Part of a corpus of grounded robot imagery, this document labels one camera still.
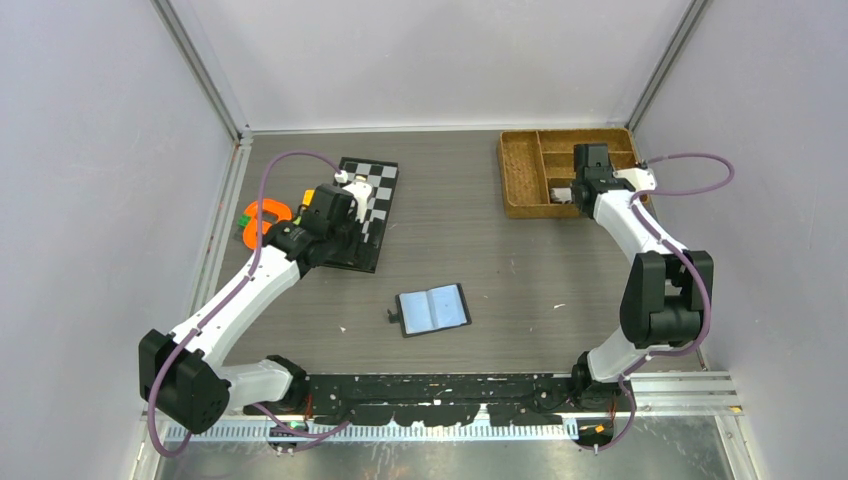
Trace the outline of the black leather card holder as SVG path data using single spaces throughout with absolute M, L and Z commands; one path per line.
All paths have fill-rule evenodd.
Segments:
M 395 296 L 395 310 L 387 320 L 400 327 L 404 338 L 436 333 L 472 324 L 472 317 L 460 283 Z

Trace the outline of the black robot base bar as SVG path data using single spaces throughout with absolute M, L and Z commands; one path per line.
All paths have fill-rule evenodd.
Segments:
M 610 418 L 630 402 L 616 384 L 552 373 L 311 374 L 263 406 L 326 426 L 448 427 L 481 417 L 493 426 L 552 425 L 572 413 Z

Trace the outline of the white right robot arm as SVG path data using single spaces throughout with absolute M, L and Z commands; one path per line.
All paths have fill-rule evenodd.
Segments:
M 573 165 L 573 204 L 610 234 L 630 264 L 618 328 L 572 368 L 572 400 L 591 411 L 620 395 L 619 383 L 649 360 L 678 356 L 703 339 L 714 263 L 650 217 L 642 199 L 657 187 L 651 170 L 616 169 L 605 143 L 575 145 Z

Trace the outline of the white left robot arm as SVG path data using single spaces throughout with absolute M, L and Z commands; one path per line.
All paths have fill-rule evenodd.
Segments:
M 360 239 L 373 191 L 361 178 L 344 187 L 318 186 L 297 217 L 267 229 L 245 266 L 197 313 L 168 334 L 147 333 L 139 344 L 139 371 L 149 407 L 191 434 L 255 403 L 298 412 L 307 389 L 304 372 L 292 362 L 279 356 L 231 367 L 223 362 L 276 298 Z

